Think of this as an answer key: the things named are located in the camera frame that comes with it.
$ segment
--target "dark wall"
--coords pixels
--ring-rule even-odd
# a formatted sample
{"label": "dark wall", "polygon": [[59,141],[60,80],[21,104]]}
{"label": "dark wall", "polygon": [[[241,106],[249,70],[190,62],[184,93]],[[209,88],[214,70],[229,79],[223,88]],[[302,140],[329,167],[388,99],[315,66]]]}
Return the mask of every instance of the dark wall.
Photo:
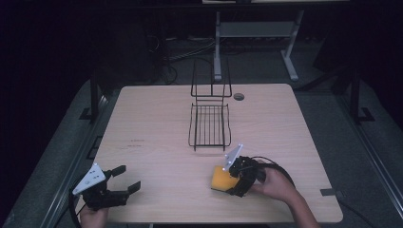
{"label": "dark wall", "polygon": [[3,4],[0,222],[90,73],[76,27],[80,16],[46,2]]}
{"label": "dark wall", "polygon": [[0,222],[91,75],[104,93],[155,80],[140,17],[91,4],[2,2]]}
{"label": "dark wall", "polygon": [[341,11],[315,66],[332,71],[348,64],[374,89],[403,129],[403,9],[396,1],[357,1]]}

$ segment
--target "hand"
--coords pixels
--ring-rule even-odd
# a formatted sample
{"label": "hand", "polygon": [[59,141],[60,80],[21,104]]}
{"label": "hand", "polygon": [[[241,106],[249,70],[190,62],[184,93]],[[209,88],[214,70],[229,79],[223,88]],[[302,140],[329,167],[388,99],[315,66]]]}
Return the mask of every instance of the hand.
{"label": "hand", "polygon": [[80,221],[83,228],[104,228],[106,227],[107,214],[109,208],[102,208],[98,211],[93,211],[87,206],[84,206],[80,212]]}
{"label": "hand", "polygon": [[299,192],[288,179],[273,168],[264,168],[266,180],[261,184],[254,184],[252,191],[256,191],[275,200],[281,200],[290,203],[291,200],[299,195]]}
{"label": "hand", "polygon": [[285,202],[299,228],[318,228],[319,224],[308,203],[294,185],[276,169],[264,168],[264,171],[266,180],[261,184],[252,185],[251,190]]}

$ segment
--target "dish rack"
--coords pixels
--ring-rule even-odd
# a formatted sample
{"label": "dish rack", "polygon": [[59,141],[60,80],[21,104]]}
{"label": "dish rack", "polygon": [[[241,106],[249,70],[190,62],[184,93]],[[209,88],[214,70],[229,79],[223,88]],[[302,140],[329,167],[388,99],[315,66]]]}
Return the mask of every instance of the dish rack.
{"label": "dish rack", "polygon": [[201,146],[225,150],[231,144],[229,107],[224,103],[225,98],[232,97],[229,70],[228,75],[217,82],[213,73],[208,77],[198,75],[195,61],[190,95],[195,98],[195,103],[192,103],[190,112],[189,145],[195,151]]}

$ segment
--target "table leg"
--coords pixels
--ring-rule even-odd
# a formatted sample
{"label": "table leg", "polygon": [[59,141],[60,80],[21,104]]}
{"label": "table leg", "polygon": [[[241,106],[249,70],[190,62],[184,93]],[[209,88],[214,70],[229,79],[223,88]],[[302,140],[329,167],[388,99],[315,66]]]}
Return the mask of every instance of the table leg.
{"label": "table leg", "polygon": [[294,69],[293,62],[290,59],[291,51],[293,50],[294,43],[296,42],[299,27],[302,21],[303,10],[300,10],[297,15],[297,19],[294,23],[293,29],[290,35],[290,43],[288,44],[287,49],[281,51],[281,57],[284,61],[285,66],[287,67],[288,74],[292,81],[297,81],[298,76],[296,70]]}

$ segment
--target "orange sponge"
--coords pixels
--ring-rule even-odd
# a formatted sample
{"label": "orange sponge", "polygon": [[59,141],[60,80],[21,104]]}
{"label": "orange sponge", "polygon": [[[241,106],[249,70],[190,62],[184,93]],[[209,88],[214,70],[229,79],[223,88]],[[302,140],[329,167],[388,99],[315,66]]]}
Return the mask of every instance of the orange sponge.
{"label": "orange sponge", "polygon": [[219,165],[214,167],[211,188],[225,192],[226,190],[234,187],[240,179],[231,177],[229,172],[223,171],[222,168],[223,167]]}

